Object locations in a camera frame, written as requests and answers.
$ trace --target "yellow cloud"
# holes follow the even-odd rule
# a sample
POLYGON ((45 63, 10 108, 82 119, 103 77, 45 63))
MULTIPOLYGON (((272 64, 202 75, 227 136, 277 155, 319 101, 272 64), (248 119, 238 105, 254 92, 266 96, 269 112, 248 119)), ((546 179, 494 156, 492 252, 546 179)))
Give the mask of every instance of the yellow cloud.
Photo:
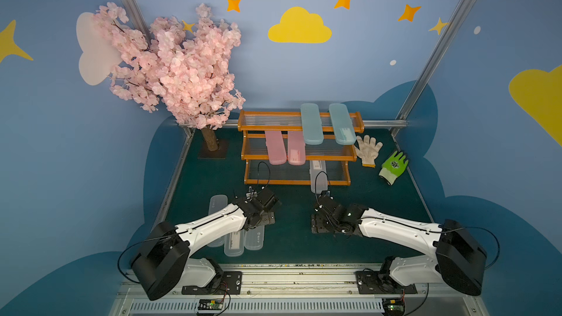
POLYGON ((277 43, 324 43, 332 37, 332 30, 324 26, 320 15, 295 6, 269 29, 268 37, 277 43))
POLYGON ((551 72, 526 70, 509 83, 515 102, 562 145, 562 65, 551 72))

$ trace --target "yellow star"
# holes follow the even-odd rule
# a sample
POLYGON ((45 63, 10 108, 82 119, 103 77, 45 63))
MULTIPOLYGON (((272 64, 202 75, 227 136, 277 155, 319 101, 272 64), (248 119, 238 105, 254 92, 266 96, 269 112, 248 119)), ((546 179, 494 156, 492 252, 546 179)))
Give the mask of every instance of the yellow star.
POLYGON ((16 20, 8 24, 4 31, 0 32, 0 63, 8 55, 18 55, 24 59, 32 60, 33 58, 25 53, 13 41, 13 33, 16 31, 16 20))
POLYGON ((349 3, 351 2, 351 0, 338 0, 338 2, 335 4, 334 9, 337 8, 346 8, 347 10, 349 10, 349 3))
POLYGON ((228 9, 227 11, 238 11, 240 12, 240 7, 238 5, 240 5, 240 1, 241 0, 228 0, 228 9))
POLYGON ((404 14, 398 19, 398 21, 408 20, 412 22, 414 20, 414 15, 416 12, 421 8, 418 6, 417 8, 412 8, 410 5, 406 4, 406 9, 404 9, 404 14))
POLYGON ((194 23, 192 23, 191 25, 186 24, 186 22, 184 20, 181 20, 183 22, 183 30, 184 31, 190 31, 191 33, 193 33, 193 31, 191 30, 191 28, 193 27, 193 25, 195 25, 194 23))
POLYGON ((441 18, 439 17, 439 22, 437 22, 437 25, 435 25, 435 27, 433 27, 430 31, 437 31, 437 35, 440 35, 443 27, 445 27, 448 24, 449 24, 448 22, 445 23, 441 22, 441 18))

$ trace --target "pink flower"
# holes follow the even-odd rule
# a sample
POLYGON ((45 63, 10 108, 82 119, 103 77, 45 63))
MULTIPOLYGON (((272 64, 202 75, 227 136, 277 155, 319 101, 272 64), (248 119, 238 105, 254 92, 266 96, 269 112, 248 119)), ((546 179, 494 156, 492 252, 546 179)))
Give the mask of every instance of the pink flower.
POLYGON ((194 39, 186 39, 177 18, 156 18, 150 26, 150 44, 141 31, 119 26, 128 21, 126 12, 114 3, 100 6, 94 21, 102 36, 111 41, 129 66, 116 66, 111 73, 112 93, 157 110, 158 96, 178 123, 203 128, 220 128, 230 111, 242 108, 245 99, 234 89, 234 75, 228 73, 231 49, 240 45, 235 23, 221 20, 217 27, 205 4, 196 8, 200 16, 194 39))

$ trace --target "green glove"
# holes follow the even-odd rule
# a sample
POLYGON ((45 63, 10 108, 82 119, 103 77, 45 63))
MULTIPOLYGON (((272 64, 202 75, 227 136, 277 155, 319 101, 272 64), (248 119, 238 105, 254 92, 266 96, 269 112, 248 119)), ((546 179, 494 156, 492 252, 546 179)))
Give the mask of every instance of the green glove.
POLYGON ((400 177, 402 173, 406 170, 406 166, 408 166, 408 160, 406 160, 406 156, 403 156, 403 152, 396 155, 398 151, 395 151, 382 165, 382 169, 379 172, 379 176, 386 179, 388 184, 392 186, 394 181, 400 177))

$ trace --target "vent grille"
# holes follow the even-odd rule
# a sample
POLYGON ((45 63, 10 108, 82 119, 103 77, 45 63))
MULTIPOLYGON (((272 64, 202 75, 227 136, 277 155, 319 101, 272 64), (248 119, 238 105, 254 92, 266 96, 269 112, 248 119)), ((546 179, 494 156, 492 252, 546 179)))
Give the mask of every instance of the vent grille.
POLYGON ((186 311, 197 311, 197 304, 193 301, 135 301, 131 305, 129 314, 181 313, 186 311))
MULTIPOLYGON (((137 314, 178 314, 186 312, 197 312, 196 302, 185 301, 149 301, 147 299, 137 300, 131 305, 129 315, 137 314)), ((252 313, 359 313, 359 312, 383 312, 382 300, 380 298, 365 298, 349 300, 344 298, 324 299, 261 299, 256 301, 232 300, 229 312, 252 314, 252 313)))

